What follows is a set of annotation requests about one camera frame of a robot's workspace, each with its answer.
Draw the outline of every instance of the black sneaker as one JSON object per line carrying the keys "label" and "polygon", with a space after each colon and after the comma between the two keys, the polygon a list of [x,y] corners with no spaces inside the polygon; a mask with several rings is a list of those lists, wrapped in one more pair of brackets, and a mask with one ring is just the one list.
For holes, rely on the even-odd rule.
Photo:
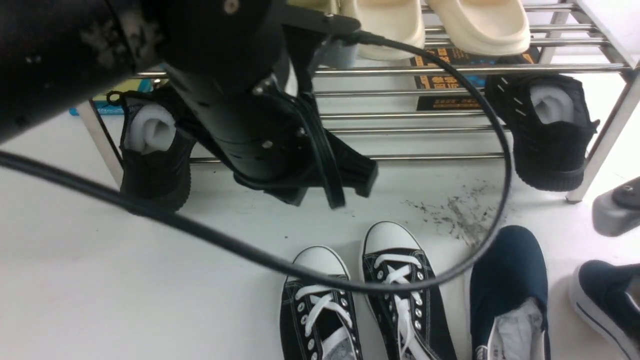
{"label": "black sneaker", "polygon": [[[309,247],[293,263],[349,279],[344,262],[328,247]],[[280,339],[285,360],[362,359],[353,296],[288,277],[282,288]]]}
{"label": "black sneaker", "polygon": [[[420,244],[404,227],[378,222],[362,243],[360,278],[385,284],[421,281],[435,275]],[[366,296],[390,360],[454,360],[440,289],[407,295]]]}
{"label": "black sneaker", "polygon": [[[120,98],[112,100],[113,95],[119,95]],[[189,157],[196,143],[195,140],[180,129],[176,129],[173,141],[167,150],[147,152],[132,150],[129,145],[125,145],[125,139],[132,121],[146,106],[161,106],[160,110],[164,108],[168,111],[174,121],[194,117],[193,114],[182,98],[168,85],[151,93],[110,92],[108,99],[109,103],[122,106],[124,109],[124,126],[120,137],[124,176],[120,192],[151,200],[170,211],[179,210],[187,201],[191,191]]]}
{"label": "black sneaker", "polygon": [[[529,63],[522,55],[496,64]],[[518,176],[545,191],[567,192],[584,179],[587,145],[599,122],[591,122],[582,83],[554,74],[491,75],[484,93],[513,134]]]}

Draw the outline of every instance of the white floor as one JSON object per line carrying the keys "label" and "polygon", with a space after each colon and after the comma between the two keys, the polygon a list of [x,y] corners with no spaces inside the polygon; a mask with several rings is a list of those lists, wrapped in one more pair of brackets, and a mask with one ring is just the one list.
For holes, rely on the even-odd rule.
{"label": "white floor", "polygon": [[[592,117],[606,119],[622,82],[615,75],[579,78]],[[367,79],[335,79],[318,87],[408,88],[411,81],[378,79],[374,86]],[[321,103],[326,113],[414,106],[411,98]],[[589,259],[640,262],[638,230],[604,238],[591,226],[593,198],[640,176],[637,162],[630,161],[639,150],[634,138],[639,117],[636,113],[584,202],[568,205],[563,194],[537,192],[519,180],[514,184],[506,223],[531,229],[545,253],[554,359],[620,358],[573,312],[567,286],[575,267]],[[121,121],[107,118],[114,134]],[[348,142],[365,154],[498,150],[491,134]],[[77,118],[61,115],[3,148],[113,186]],[[309,245],[329,245],[352,274],[367,228],[393,220],[418,237],[441,272],[482,237],[495,213],[502,171],[495,160],[382,165],[371,199],[349,192],[347,208],[330,211],[319,190],[309,191],[303,205],[293,208],[236,185],[224,168],[193,167],[191,198],[182,213],[283,258],[292,259]],[[282,358],[276,318],[282,275],[72,192],[6,170],[0,174],[0,359]],[[442,292],[458,359],[470,359],[462,280],[442,286]],[[385,359],[375,322],[362,299],[357,301],[365,358]]]}

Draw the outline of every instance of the white toe cap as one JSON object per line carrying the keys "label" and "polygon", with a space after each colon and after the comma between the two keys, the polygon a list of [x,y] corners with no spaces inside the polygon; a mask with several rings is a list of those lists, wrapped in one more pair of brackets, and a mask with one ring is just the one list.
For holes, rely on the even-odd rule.
{"label": "white toe cap", "polygon": [[293,261],[295,265],[304,266],[327,275],[347,275],[347,266],[332,249],[317,245],[302,250]]}
{"label": "white toe cap", "polygon": [[364,254],[396,248],[418,250],[420,245],[409,230],[395,222],[378,222],[369,229],[365,239]]}

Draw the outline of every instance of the shoe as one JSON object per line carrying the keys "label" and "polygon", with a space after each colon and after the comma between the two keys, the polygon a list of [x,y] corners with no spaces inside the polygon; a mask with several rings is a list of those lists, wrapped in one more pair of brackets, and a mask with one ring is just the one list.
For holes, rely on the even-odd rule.
{"label": "shoe", "polygon": [[[120,98],[111,100],[116,94]],[[191,191],[189,157],[196,142],[176,129],[175,121],[194,119],[193,113],[168,85],[151,93],[111,92],[108,99],[124,110],[120,192],[178,211]]]}
{"label": "shoe", "polygon": [[[340,0],[343,15],[358,19],[362,29],[424,49],[420,0]],[[401,60],[415,55],[376,45],[361,45],[359,55],[373,60]]]}
{"label": "shoe", "polygon": [[[369,229],[360,262],[360,278],[364,282],[408,284],[435,276],[413,235],[388,221]],[[365,298],[390,360],[456,359],[439,288]]]}
{"label": "shoe", "polygon": [[462,51],[504,56],[529,48],[529,19],[520,0],[427,0],[427,4]]}
{"label": "shoe", "polygon": [[591,260],[573,273],[571,304],[627,360],[640,360],[640,264]]}
{"label": "shoe", "polygon": [[[496,64],[529,63],[523,56]],[[529,186],[551,192],[576,189],[585,153],[599,125],[591,122],[582,83],[562,75],[491,75],[484,94],[513,134],[516,173]]]}
{"label": "shoe", "polygon": [[500,230],[465,278],[474,360],[549,360],[548,282],[533,234]]}
{"label": "shoe", "polygon": [[[332,249],[309,247],[295,265],[349,279],[347,267]],[[359,360],[362,349],[351,293],[287,277],[280,304],[284,360]]]}

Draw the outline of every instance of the floor stain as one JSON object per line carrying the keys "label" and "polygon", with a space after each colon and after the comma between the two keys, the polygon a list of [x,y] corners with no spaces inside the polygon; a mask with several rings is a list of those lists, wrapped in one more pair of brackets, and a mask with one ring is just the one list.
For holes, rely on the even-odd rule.
{"label": "floor stain", "polygon": [[487,193],[495,191],[487,181],[478,180],[476,186],[463,185],[460,195],[448,197],[446,206],[411,200],[402,203],[426,215],[424,222],[433,223],[438,234],[475,247],[486,236],[496,212],[496,206],[485,206],[481,200],[486,201]]}

